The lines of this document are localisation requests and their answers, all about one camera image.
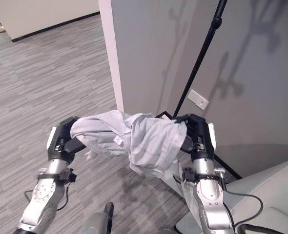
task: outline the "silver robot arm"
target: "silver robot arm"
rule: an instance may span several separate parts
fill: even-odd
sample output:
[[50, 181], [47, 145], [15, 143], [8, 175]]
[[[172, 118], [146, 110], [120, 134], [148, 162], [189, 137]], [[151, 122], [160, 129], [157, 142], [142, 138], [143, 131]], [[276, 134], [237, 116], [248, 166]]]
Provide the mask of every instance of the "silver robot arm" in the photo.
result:
[[215, 169], [213, 163], [216, 147], [213, 125], [193, 114], [176, 119], [187, 126], [181, 150], [191, 155], [193, 168], [186, 168], [183, 177], [195, 183], [193, 195], [204, 234], [234, 234], [231, 217], [223, 204], [223, 189], [218, 183], [225, 170]]
[[85, 148], [76, 138], [70, 137], [70, 128], [77, 119], [68, 118], [52, 128], [47, 142], [48, 167], [40, 169], [31, 201], [13, 234], [43, 234], [53, 222], [65, 184], [76, 180], [68, 165], [75, 153]]

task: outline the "electrical outlet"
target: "electrical outlet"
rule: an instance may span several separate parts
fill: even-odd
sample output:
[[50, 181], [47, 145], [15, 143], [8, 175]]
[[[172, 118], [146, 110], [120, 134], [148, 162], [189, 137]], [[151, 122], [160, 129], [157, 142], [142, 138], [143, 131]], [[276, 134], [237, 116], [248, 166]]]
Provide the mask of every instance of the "electrical outlet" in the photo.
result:
[[202, 110], [206, 109], [208, 106], [209, 102], [200, 94], [196, 93], [194, 90], [191, 89], [189, 91], [189, 94], [187, 96], [189, 100], [191, 100], [196, 106], [201, 108]]

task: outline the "gray carpet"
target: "gray carpet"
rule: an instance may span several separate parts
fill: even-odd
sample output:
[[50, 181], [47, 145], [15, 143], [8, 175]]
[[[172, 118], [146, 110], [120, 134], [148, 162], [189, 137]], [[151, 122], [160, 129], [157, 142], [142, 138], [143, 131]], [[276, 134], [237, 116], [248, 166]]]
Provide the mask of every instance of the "gray carpet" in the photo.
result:
[[[47, 165], [51, 127], [72, 115], [116, 108], [100, 16], [12, 43], [0, 34], [0, 234], [12, 233], [27, 205], [38, 168]], [[107, 201], [115, 204], [112, 233], [153, 234], [188, 209], [161, 180], [140, 177], [127, 158], [80, 152], [71, 167], [69, 203], [48, 234], [72, 234]]]

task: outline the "black pole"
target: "black pole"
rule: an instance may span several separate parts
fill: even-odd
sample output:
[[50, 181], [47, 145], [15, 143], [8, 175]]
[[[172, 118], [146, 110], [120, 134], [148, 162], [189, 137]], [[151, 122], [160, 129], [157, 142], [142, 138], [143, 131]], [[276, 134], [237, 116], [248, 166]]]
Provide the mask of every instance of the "black pole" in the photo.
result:
[[199, 69], [199, 67], [202, 64], [202, 61], [203, 61], [203, 59], [205, 57], [205, 54], [206, 54], [206, 52], [208, 50], [208, 47], [210, 46], [210, 43], [211, 43], [212, 38], [214, 36], [214, 33], [216, 32], [216, 30], [220, 27], [220, 25], [222, 23], [221, 16], [222, 16], [224, 7], [226, 6], [226, 2], [227, 2], [227, 0], [220, 0], [219, 1], [219, 4], [217, 6], [217, 10], [216, 10], [216, 12], [214, 14], [214, 17], [213, 17], [213, 20], [211, 22], [211, 25], [210, 25], [209, 31], [207, 33], [206, 39], [205, 39], [205, 41], [203, 43], [201, 51], [199, 52], [198, 58], [197, 58], [197, 60], [195, 62], [195, 65], [193, 67], [192, 73], [189, 76], [189, 79], [188, 79], [188, 81], [186, 83], [186, 86], [184, 88], [184, 91], [182, 93], [180, 101], [179, 101], [179, 103], [177, 105], [177, 108], [175, 109], [173, 117], [176, 117], [178, 115], [179, 110], [180, 110], [180, 108], [181, 108], [181, 106], [183, 104], [183, 101], [184, 101], [184, 99], [185, 99], [185, 97], [186, 97], [186, 95], [187, 95], [187, 93], [188, 93], [188, 91], [189, 91], [189, 89], [190, 89], [190, 87], [191, 87], [191, 85], [193, 83], [193, 80], [194, 80], [194, 78], [195, 78], [195, 76], [196, 76], [196, 74], [198, 72], [198, 69]]

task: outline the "crumpled fabric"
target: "crumpled fabric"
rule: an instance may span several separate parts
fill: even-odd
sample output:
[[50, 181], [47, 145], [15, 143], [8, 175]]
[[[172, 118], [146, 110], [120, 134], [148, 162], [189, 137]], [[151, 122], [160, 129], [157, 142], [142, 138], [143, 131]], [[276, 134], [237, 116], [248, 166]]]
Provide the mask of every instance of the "crumpled fabric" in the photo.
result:
[[128, 156], [130, 168], [140, 175], [162, 178], [176, 160], [186, 136], [184, 122], [128, 115], [118, 110], [78, 119], [70, 131], [91, 154]]

